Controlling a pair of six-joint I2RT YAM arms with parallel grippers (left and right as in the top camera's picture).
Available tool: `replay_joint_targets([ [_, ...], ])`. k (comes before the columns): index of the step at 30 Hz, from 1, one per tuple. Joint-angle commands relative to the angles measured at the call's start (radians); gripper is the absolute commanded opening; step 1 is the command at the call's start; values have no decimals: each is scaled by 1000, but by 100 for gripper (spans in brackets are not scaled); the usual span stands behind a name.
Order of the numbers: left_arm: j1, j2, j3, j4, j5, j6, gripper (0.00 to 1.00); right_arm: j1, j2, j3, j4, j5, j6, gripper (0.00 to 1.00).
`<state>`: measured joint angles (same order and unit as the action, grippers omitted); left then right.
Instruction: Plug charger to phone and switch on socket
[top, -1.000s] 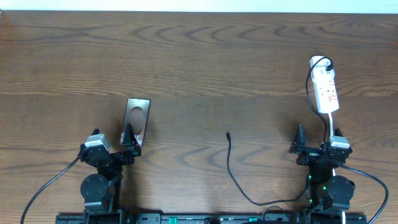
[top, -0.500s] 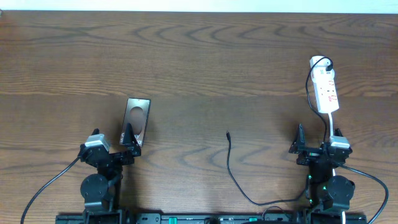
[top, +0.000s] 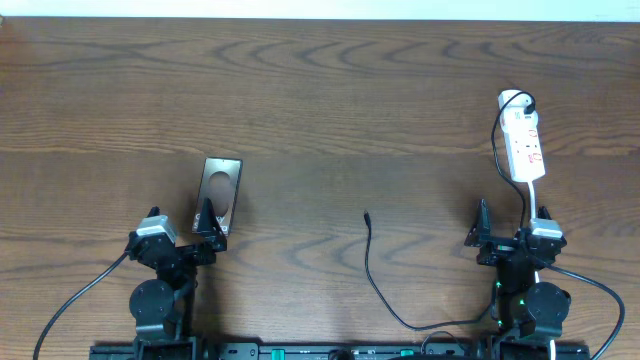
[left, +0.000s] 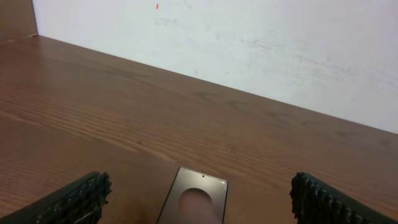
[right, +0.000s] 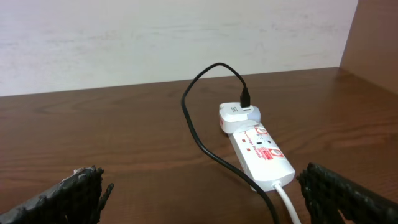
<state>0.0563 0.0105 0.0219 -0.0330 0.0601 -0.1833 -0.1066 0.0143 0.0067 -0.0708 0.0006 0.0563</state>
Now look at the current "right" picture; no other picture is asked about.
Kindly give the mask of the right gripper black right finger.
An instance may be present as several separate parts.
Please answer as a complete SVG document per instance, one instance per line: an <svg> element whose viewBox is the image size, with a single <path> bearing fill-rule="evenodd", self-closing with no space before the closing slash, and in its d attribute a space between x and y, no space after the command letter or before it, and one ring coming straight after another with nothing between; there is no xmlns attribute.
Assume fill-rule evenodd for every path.
<svg viewBox="0 0 398 224"><path fill-rule="evenodd" d="M397 224L397 204L319 164L298 176L311 223Z"/></svg>

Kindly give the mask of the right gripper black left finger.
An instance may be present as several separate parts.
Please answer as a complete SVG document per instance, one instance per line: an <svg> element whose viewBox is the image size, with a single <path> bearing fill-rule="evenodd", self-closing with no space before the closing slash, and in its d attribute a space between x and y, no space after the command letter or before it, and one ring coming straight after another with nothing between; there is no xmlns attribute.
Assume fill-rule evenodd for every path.
<svg viewBox="0 0 398 224"><path fill-rule="evenodd" d="M58 184L1 214L1 224L97 224L114 189L102 188L104 169L82 167Z"/></svg>

